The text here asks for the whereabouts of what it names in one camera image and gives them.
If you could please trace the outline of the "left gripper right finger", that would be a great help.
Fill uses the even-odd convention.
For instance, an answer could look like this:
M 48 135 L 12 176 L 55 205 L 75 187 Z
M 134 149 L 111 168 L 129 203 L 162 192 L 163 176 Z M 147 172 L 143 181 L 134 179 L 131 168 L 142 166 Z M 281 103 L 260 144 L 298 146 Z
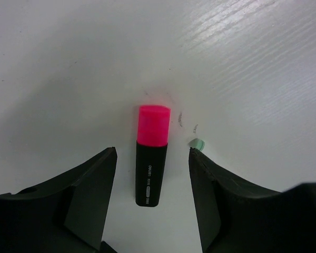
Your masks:
M 203 252 L 316 252 L 316 183 L 277 192 L 190 149 Z

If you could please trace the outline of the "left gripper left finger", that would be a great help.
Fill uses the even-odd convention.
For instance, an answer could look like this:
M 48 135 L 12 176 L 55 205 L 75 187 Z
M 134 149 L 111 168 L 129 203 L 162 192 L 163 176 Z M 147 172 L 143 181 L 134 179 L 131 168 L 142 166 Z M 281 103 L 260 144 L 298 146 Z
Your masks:
M 0 194 L 0 252 L 112 252 L 102 235 L 117 153 L 12 194 Z

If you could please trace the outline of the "mint cap white marker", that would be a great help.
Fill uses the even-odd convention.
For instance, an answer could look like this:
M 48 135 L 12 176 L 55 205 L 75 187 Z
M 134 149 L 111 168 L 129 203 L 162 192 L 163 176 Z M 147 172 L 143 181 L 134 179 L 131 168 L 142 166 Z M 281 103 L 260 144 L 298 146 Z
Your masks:
M 189 142 L 189 147 L 197 149 L 199 151 L 203 151 L 205 148 L 205 142 L 199 138 L 195 138 Z

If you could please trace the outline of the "pink cap black highlighter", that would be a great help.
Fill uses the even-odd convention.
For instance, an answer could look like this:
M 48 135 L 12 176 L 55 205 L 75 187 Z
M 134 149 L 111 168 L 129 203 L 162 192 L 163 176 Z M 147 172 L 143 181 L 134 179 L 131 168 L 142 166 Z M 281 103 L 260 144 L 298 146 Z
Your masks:
M 162 105 L 141 105 L 136 140 L 135 202 L 141 207 L 159 204 L 171 109 Z

